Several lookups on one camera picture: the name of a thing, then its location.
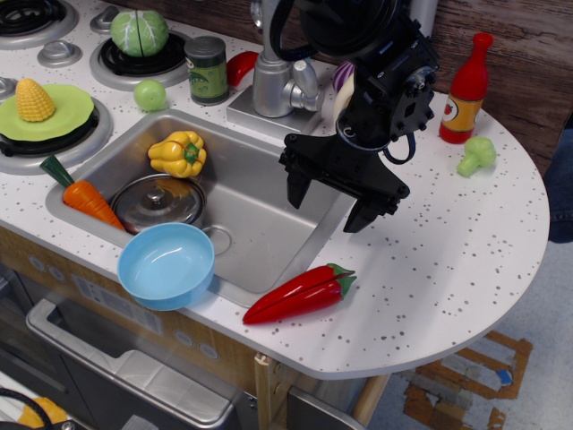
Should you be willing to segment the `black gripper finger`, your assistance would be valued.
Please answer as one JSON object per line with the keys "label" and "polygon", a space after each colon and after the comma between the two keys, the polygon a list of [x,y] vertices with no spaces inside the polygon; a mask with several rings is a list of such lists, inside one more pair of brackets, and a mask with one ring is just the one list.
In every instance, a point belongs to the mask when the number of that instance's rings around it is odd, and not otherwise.
{"label": "black gripper finger", "polygon": [[387,211],[387,199],[377,196],[362,198],[356,201],[350,211],[343,231],[345,233],[358,233],[368,227],[380,215]]}
{"label": "black gripper finger", "polygon": [[291,166],[287,170],[287,199],[296,209],[300,208],[313,179],[314,174],[308,169]]}

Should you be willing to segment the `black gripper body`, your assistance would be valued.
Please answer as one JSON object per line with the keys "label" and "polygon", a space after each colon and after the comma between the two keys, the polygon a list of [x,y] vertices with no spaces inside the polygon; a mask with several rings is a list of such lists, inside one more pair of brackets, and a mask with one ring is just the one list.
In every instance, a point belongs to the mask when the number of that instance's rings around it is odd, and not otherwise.
{"label": "black gripper body", "polygon": [[386,213],[398,208],[410,194],[409,187],[384,165],[376,151],[359,150],[339,135],[327,137],[290,133],[284,140],[279,162],[287,170],[299,166],[313,172],[313,181],[355,199],[387,199]]}

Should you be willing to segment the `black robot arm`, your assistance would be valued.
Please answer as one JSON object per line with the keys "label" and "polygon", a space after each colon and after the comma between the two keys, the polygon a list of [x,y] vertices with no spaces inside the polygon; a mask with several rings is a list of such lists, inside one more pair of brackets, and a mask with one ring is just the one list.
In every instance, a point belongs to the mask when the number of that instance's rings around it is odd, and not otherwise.
{"label": "black robot arm", "polygon": [[434,114],[432,86],[438,54],[399,1],[281,1],[270,22],[270,44],[283,60],[319,53],[348,60],[354,91],[327,137],[289,134],[280,156],[287,199],[299,207],[316,180],[356,199],[344,230],[357,233],[394,214],[410,190],[385,165],[402,164],[389,145],[415,132]]}

